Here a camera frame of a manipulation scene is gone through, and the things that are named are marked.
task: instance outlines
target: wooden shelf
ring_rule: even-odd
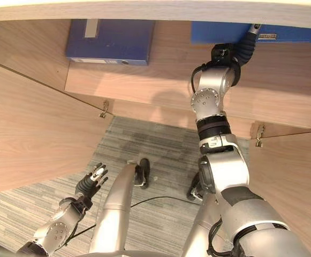
[[[71,63],[65,90],[190,110],[191,72],[211,46],[189,37],[190,22],[158,21],[149,66]],[[259,43],[224,106],[229,116],[311,128],[311,44]]]
[[[0,20],[199,20],[311,28],[311,0],[4,0]]]

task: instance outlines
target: robotic hand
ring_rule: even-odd
[[[17,253],[50,256],[66,245],[74,235],[78,223],[92,206],[92,197],[99,191],[108,177],[105,165],[99,163],[75,187],[74,197],[64,198],[50,220],[34,233],[33,239],[27,242]]]
[[[273,207],[249,190],[248,168],[223,111],[223,97],[239,81],[240,67],[250,60],[259,29],[260,25],[252,25],[235,46],[216,45],[211,61],[192,73],[191,106],[203,155],[199,160],[200,184],[215,194],[221,214],[210,230],[207,252],[212,256],[311,256]],[[199,71],[202,74],[195,89],[193,78]],[[222,222],[234,245],[230,252],[217,252],[212,246]]]

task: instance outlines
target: wooden cabinet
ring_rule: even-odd
[[[64,92],[69,25],[0,22],[0,191],[83,172],[112,120]]]
[[[0,191],[83,172],[112,116],[0,67]]]
[[[311,251],[311,133],[262,139],[249,147],[251,189],[280,213]]]

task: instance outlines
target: cable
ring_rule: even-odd
[[[192,203],[193,205],[200,205],[199,203],[186,201],[186,200],[183,200],[183,199],[180,199],[180,198],[176,198],[176,197],[172,197],[172,196],[157,196],[157,197],[145,199],[145,200],[143,200],[141,202],[138,202],[138,203],[136,203],[134,205],[131,205],[130,208],[133,208],[133,207],[135,207],[137,205],[140,205],[141,203],[148,202],[150,200],[154,200],[154,199],[158,199],[158,198],[170,198],[170,199],[175,199],[175,200],[179,200],[179,201],[182,201],[182,202]]]
[[[220,257],[220,256],[231,256],[231,251],[227,251],[227,252],[218,252],[214,249],[213,247],[213,239],[215,237],[215,235],[217,234],[219,228],[221,227],[222,225],[222,218],[220,218],[214,225],[212,225],[210,231],[209,231],[209,246],[208,246],[208,249],[207,249],[207,253],[208,255],[211,255],[211,256],[217,256],[217,257]]]
[[[134,205],[131,205],[130,208],[133,208],[133,207],[135,207],[135,206],[137,206],[137,205],[140,205],[140,204],[142,204],[142,203],[144,203],[144,202],[148,202],[148,201],[150,201],[150,200],[159,199],[159,198],[170,198],[170,199],[175,199],[175,200],[179,200],[179,201],[182,201],[182,202],[191,203],[191,204],[193,204],[193,205],[200,205],[199,203],[186,201],[186,200],[183,200],[183,199],[180,199],[180,198],[176,198],[176,197],[173,197],[173,196],[157,196],[157,197],[152,197],[152,198],[145,199],[145,200],[143,200],[143,201],[141,201],[141,202],[138,202],[138,203],[136,203],[136,204],[134,204]],[[85,233],[86,231],[88,231],[88,230],[90,230],[90,229],[93,229],[95,226],[96,226],[96,224],[94,224],[94,225],[90,226],[89,228],[84,229],[83,231],[80,231],[79,233],[73,235],[73,234],[75,233],[75,231],[77,230],[77,227],[76,227],[75,230],[73,230],[74,232],[72,233],[72,235],[69,236],[69,238],[68,238],[68,239],[66,240],[66,242],[63,244],[63,246],[64,246],[64,245],[67,245],[67,243],[68,243],[70,240],[72,240],[73,238],[75,238],[75,237],[77,237],[77,236],[79,236],[79,235]]]
[[[196,89],[194,88],[194,76],[196,75],[196,73],[200,72],[200,71],[205,71],[208,67],[213,66],[213,62],[209,61],[207,63],[203,63],[202,65],[198,66],[197,68],[195,68],[191,74],[191,87],[192,87],[192,91],[193,93],[196,93]]]

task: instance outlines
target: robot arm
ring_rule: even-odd
[[[225,232],[234,244],[230,253],[218,253],[212,245],[208,253],[212,256],[311,256],[273,207],[249,190],[248,168],[223,111],[223,97],[236,85],[240,67],[252,56],[259,28],[260,25],[252,25],[236,46],[216,45],[211,52],[211,62],[200,67],[202,74],[197,90],[193,86],[191,106],[196,113],[203,155],[199,160],[200,183],[205,191],[216,195],[221,214],[221,222],[216,226],[223,221]]]
[[[91,198],[107,181],[108,170],[101,163],[91,173],[79,181],[75,187],[75,196],[60,201],[59,208],[50,220],[37,229],[33,238],[17,253],[51,256],[56,250],[66,245],[74,235],[78,223],[92,206]]]

